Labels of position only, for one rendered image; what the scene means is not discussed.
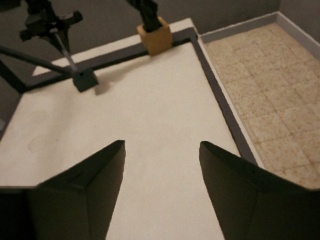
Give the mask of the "grey metal cylinder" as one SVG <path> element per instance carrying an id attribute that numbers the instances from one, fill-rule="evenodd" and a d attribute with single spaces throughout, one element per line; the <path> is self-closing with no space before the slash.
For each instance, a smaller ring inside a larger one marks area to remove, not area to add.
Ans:
<path id="1" fill-rule="evenodd" d="M 61 49 L 61 50 L 62 50 L 63 54 L 65 55 L 67 61 L 69 62 L 71 68 L 73 69 L 73 71 L 77 71 L 78 68 L 77 68 L 77 66 L 75 65 L 75 63 L 74 63 L 72 57 L 70 56 L 70 54 L 66 51 L 65 48 L 63 48 L 63 49 Z"/>

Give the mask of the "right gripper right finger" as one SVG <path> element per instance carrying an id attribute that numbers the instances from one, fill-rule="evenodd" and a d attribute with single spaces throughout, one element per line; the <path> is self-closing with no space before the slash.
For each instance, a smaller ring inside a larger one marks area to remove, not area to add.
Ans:
<path id="1" fill-rule="evenodd" d="M 320 240 L 320 188 L 307 189 L 209 141 L 203 180 L 224 240 Z"/>

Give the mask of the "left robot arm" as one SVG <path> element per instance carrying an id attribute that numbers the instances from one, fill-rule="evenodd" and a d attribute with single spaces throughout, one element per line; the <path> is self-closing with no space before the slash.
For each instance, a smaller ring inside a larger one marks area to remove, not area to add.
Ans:
<path id="1" fill-rule="evenodd" d="M 0 13 L 21 6 L 20 1 L 22 0 L 0 0 Z M 140 11 L 140 15 L 144 24 L 142 28 L 146 33 L 150 33 L 163 27 L 163 24 L 160 23 L 158 19 L 158 4 L 156 2 L 153 0 L 126 1 L 130 6 L 133 6 L 137 11 Z M 32 9 L 27 10 L 29 17 L 26 19 L 24 25 L 28 28 L 32 35 L 47 31 L 49 24 L 54 23 L 53 16 L 48 10 L 46 10 L 42 5 L 38 6 L 38 9 L 39 11 L 36 12 L 33 12 Z"/>

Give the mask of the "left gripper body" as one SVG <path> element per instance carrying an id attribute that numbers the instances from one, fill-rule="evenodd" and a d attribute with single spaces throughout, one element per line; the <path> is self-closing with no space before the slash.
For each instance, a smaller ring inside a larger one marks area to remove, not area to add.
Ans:
<path id="1" fill-rule="evenodd" d="M 56 23 L 56 24 L 54 24 L 54 25 L 49 24 L 47 31 L 37 33 L 36 35 L 32 35 L 32 33 L 28 29 L 20 31 L 19 37 L 21 38 L 21 40 L 23 42 L 30 40 L 30 39 L 32 39 L 32 37 L 35 37 L 35 36 L 39 36 L 39 38 L 46 36 L 51 33 L 50 30 L 52 30 L 52 29 L 56 28 L 58 31 L 60 31 L 62 29 L 67 28 L 70 25 L 76 24 L 76 23 L 84 20 L 79 11 L 75 11 L 73 13 L 70 13 L 67 16 L 64 15 L 64 16 L 62 16 L 62 19 L 60 19 L 59 16 L 56 16 L 56 14 L 51 6 L 52 5 L 51 1 L 48 1 L 48 0 L 35 0 L 35 1 L 27 3 L 27 5 L 28 5 L 27 10 L 32 9 L 33 12 L 39 11 L 38 6 L 42 5 L 46 10 L 48 10 L 51 13 L 51 15 L 53 16 L 53 19 L 54 19 L 54 23 Z"/>

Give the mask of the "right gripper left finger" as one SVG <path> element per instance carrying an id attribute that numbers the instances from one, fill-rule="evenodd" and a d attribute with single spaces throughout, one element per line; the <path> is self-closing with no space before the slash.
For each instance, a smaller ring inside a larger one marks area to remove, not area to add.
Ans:
<path id="1" fill-rule="evenodd" d="M 126 150 L 116 140 L 34 186 L 0 186 L 0 240 L 106 240 Z"/>

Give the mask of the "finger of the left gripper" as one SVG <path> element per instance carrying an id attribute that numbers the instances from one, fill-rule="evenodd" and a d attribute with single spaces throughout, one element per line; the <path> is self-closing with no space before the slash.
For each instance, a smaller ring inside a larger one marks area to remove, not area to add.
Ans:
<path id="1" fill-rule="evenodd" d="M 63 43 L 63 45 L 68 53 L 70 53 L 69 38 L 68 38 L 68 29 L 69 28 L 70 28 L 70 26 L 68 26 L 67 28 L 62 29 L 60 31 L 55 32 L 55 34 L 57 34 L 59 36 L 61 42 Z"/>
<path id="2" fill-rule="evenodd" d="M 59 42 L 59 40 L 58 40 L 55 32 L 51 32 L 50 34 L 48 34 L 48 35 L 46 35 L 46 36 L 40 37 L 39 39 L 43 39 L 43 40 L 45 40 L 45 41 L 48 41 L 48 42 L 49 42 L 51 45 L 53 45 L 62 55 L 64 55 L 63 52 L 62 52 L 62 50 L 61 50 L 61 49 L 63 49 L 63 48 L 62 48 L 62 46 L 61 46 L 61 44 L 60 44 L 60 42 Z"/>

